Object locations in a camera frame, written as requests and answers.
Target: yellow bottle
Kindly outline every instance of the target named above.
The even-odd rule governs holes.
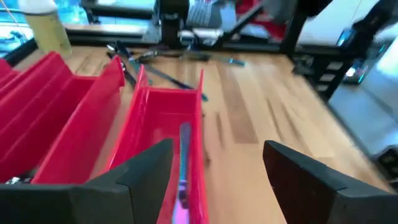
[[[53,0],[18,0],[29,27],[33,30],[37,46],[45,53],[55,51],[67,57],[72,54],[67,33]]]

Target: wooden workbench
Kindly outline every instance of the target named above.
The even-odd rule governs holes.
[[[80,75],[97,75],[109,62],[106,49],[74,47],[67,64]],[[38,51],[16,68],[38,60]],[[285,223],[262,161],[265,140],[292,147],[328,166],[384,190],[387,184],[357,149],[307,82],[291,74],[284,56],[234,54],[244,68],[219,62],[185,62],[159,58],[152,65],[179,80],[196,85],[205,69],[205,175],[210,223]],[[156,86],[172,87],[151,76]],[[126,83],[122,105],[97,167],[114,146],[133,90]]]

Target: plastic bottle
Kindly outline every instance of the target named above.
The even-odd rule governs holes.
[[[67,33],[53,0],[18,0],[19,9],[33,30],[37,46],[45,53],[55,51],[67,57],[72,54]]]

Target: light wood surface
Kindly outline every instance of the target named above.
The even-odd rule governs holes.
[[[66,59],[80,75],[98,75],[109,59],[105,48],[74,47]],[[28,67],[42,54],[27,57]],[[291,74],[284,56],[233,54],[244,68],[210,61],[186,62],[158,58],[152,65],[191,85],[205,69],[205,175],[210,223],[285,223],[262,161],[265,140],[275,140],[326,165],[384,190],[390,190],[357,149],[307,82]],[[156,86],[174,88],[149,74]],[[122,105],[97,167],[113,147],[123,124],[132,88],[121,90]]]

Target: cable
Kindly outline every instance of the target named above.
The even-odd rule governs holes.
[[[17,20],[15,19],[15,17],[11,14],[10,9],[6,6],[6,3],[4,2],[4,0],[0,0],[1,4],[3,5],[3,7],[5,8],[5,10],[7,11],[7,13],[10,15],[11,19],[17,24],[18,28],[20,28],[20,30],[22,31],[22,35],[25,37],[25,40],[28,40],[28,38],[25,35],[24,30],[22,29],[22,27],[19,25],[19,23],[17,22]]]

